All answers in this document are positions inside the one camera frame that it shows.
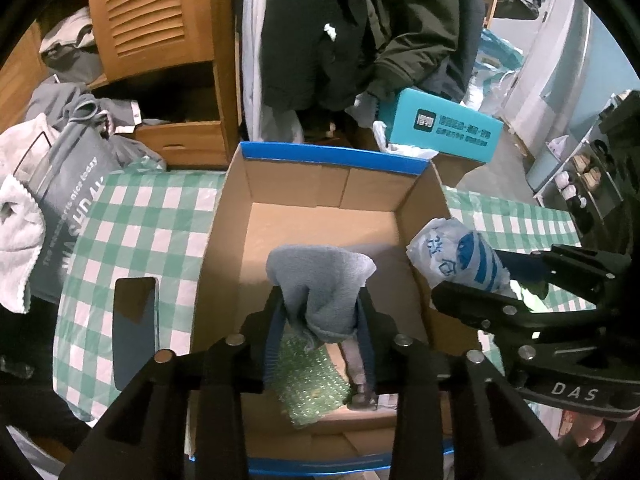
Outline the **right hand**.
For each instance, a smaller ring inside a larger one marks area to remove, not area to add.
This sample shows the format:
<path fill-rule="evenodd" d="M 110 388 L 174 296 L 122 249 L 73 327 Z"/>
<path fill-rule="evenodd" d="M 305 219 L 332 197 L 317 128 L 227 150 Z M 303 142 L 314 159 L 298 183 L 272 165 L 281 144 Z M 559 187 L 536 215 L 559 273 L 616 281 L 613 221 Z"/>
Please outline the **right hand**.
<path fill-rule="evenodd" d="M 567 411 L 563 415 L 563 424 L 567 426 L 567 434 L 578 448 L 588 443 L 599 442 L 605 434 L 604 419 L 597 416 Z"/>

